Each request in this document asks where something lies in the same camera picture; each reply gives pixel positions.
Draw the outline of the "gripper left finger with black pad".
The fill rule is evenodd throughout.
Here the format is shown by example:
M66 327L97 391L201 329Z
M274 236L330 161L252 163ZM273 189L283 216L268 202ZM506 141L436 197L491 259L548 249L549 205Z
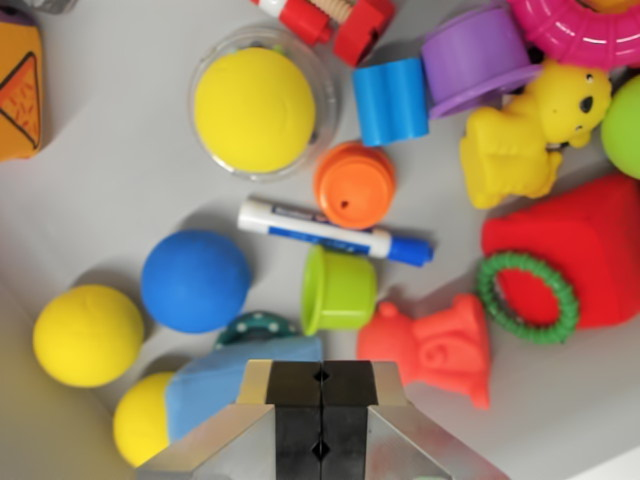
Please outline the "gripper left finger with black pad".
M137 479L319 479L319 362L251 360L237 400L136 469Z

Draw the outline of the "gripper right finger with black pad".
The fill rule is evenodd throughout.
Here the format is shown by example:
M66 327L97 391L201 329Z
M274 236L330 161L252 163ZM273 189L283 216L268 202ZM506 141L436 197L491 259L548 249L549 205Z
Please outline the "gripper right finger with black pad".
M323 479L499 479L501 470L405 395L387 362L322 366Z

